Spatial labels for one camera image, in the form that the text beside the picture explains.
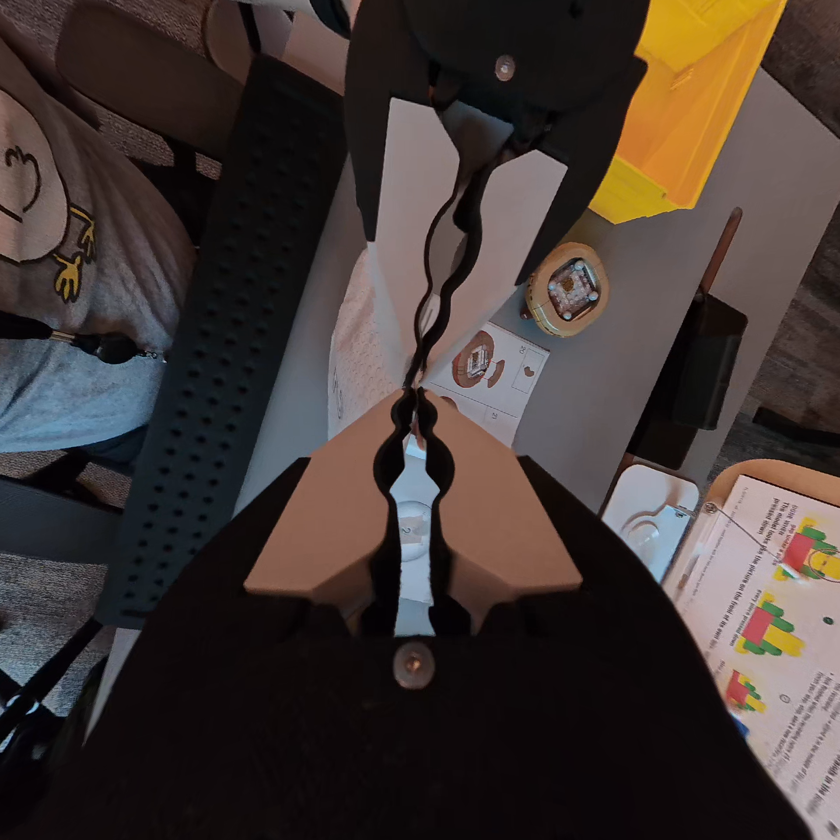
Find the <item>white board stand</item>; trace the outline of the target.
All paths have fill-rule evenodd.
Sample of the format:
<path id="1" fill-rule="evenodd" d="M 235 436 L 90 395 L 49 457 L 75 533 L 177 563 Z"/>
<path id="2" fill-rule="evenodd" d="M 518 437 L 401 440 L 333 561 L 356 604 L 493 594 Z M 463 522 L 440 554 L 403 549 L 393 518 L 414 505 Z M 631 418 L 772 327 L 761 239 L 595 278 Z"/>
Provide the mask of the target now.
<path id="1" fill-rule="evenodd" d="M 618 477 L 602 521 L 661 583 L 693 522 L 699 499 L 693 482 L 634 464 Z"/>

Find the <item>yellow plastic bin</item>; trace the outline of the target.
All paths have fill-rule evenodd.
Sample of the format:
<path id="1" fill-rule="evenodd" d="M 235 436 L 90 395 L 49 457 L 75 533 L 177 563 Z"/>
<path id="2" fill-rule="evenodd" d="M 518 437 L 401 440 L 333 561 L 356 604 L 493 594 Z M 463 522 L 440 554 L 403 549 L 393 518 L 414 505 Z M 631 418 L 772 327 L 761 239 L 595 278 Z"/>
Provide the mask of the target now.
<path id="1" fill-rule="evenodd" d="M 652 1 L 636 47 L 646 75 L 589 208 L 611 224 L 693 208 L 785 1 Z"/>

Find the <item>dark office chair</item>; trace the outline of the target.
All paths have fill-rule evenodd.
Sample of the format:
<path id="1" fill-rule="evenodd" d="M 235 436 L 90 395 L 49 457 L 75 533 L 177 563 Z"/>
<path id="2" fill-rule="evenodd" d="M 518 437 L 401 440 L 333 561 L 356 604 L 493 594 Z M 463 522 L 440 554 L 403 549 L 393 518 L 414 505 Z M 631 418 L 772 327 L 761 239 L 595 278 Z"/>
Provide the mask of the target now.
<path id="1" fill-rule="evenodd" d="M 224 159 L 243 84 L 138 18 L 105 3 L 78 3 L 61 29 L 56 67 L 97 105 Z"/>

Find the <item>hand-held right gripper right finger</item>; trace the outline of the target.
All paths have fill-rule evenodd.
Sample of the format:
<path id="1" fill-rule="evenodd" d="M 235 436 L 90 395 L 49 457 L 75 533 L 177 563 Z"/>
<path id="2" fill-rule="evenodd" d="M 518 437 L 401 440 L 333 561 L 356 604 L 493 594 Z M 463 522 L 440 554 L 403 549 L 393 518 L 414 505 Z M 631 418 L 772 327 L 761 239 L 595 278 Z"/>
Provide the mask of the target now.
<path id="1" fill-rule="evenodd" d="M 582 576 L 512 450 L 424 388 L 417 430 L 437 487 L 428 609 L 438 637 L 479 631 L 522 597 L 575 592 Z"/>

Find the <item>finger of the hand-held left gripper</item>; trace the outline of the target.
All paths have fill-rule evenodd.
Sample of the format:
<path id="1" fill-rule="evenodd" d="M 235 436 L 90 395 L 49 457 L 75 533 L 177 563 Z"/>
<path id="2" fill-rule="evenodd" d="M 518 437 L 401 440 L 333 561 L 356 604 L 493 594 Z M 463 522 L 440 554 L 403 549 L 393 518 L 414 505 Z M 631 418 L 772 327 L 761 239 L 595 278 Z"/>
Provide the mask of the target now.
<path id="1" fill-rule="evenodd" d="M 479 205 L 478 256 L 451 296 L 447 327 L 430 351 L 425 378 L 452 361 L 513 294 L 567 171 L 566 164 L 531 151 L 490 175 Z"/>
<path id="2" fill-rule="evenodd" d="M 374 322 L 384 369 L 402 387 L 414 357 L 414 321 L 427 291 L 429 229 L 451 197 L 459 154 L 436 111 L 393 98 L 375 236 L 368 245 Z"/>

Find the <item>grey desk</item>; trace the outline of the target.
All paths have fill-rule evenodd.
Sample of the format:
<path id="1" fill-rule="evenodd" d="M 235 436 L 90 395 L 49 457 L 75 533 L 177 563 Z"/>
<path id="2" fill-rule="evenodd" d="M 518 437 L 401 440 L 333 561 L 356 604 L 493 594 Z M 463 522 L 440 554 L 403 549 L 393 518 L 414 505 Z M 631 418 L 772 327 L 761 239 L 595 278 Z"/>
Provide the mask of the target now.
<path id="1" fill-rule="evenodd" d="M 743 220 L 715 288 L 748 318 L 727 407 L 716 432 L 699 433 L 686 460 L 689 478 L 705 478 L 838 204 L 838 138 L 764 69 L 754 77 L 695 208 L 612 225 L 586 211 L 570 232 L 594 248 L 611 283 L 605 313 L 581 336 L 538 337 L 518 319 L 518 291 L 490 320 L 549 350 L 547 367 L 520 421 L 513 448 L 546 469 L 600 513 L 644 405 L 687 312 L 713 246 L 735 206 Z M 191 559 L 287 467 L 327 441 L 329 342 L 352 267 L 364 248 L 349 158 L 330 194 L 306 281 L 281 305 L 280 343 L 269 352 L 276 376 L 257 384 L 256 409 L 234 438 L 234 470 L 217 456 L 216 487 L 153 474 L 201 455 L 183 421 L 170 444 L 156 429 L 143 449 L 122 518 L 120 554 L 109 562 L 99 613 L 137 634 L 156 600 Z"/>

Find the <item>open instruction booklet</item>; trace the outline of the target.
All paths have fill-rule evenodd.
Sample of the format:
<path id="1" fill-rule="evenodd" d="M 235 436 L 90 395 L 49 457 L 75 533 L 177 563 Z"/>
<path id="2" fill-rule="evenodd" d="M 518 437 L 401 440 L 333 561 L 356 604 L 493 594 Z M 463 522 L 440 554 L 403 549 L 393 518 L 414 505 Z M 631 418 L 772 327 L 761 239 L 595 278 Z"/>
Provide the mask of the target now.
<path id="1" fill-rule="evenodd" d="M 426 386 L 508 447 L 550 352 L 486 323 Z"/>

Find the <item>round tan brick pot model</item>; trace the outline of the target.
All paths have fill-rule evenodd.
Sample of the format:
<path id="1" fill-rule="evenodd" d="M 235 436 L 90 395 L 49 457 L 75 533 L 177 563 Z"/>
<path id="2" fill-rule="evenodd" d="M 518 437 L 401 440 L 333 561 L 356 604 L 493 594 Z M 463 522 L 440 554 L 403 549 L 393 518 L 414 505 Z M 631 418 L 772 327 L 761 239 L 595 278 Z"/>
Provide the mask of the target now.
<path id="1" fill-rule="evenodd" d="M 569 339 L 591 327 L 609 299 L 609 279 L 594 249 L 565 243 L 531 274 L 520 317 L 548 335 Z"/>

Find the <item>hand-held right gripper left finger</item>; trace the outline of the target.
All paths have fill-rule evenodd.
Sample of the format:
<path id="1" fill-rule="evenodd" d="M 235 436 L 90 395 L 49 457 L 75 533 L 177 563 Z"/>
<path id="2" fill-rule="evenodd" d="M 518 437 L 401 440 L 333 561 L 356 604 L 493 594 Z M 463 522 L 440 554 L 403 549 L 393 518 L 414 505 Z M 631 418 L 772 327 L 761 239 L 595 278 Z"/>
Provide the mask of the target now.
<path id="1" fill-rule="evenodd" d="M 398 390 L 310 457 L 247 593 L 333 606 L 363 635 L 394 635 L 402 549 L 391 491 L 416 407 L 413 389 Z"/>

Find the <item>person in grey shirt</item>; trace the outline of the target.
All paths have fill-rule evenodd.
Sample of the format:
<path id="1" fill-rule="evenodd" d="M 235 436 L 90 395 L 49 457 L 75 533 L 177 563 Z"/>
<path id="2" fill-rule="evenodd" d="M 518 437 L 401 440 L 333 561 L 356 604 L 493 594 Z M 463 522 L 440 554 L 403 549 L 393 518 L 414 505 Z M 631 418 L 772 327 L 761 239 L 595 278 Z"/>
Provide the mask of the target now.
<path id="1" fill-rule="evenodd" d="M 154 410 L 196 251 L 5 17 L 1 205 L 2 452 L 134 433 Z"/>

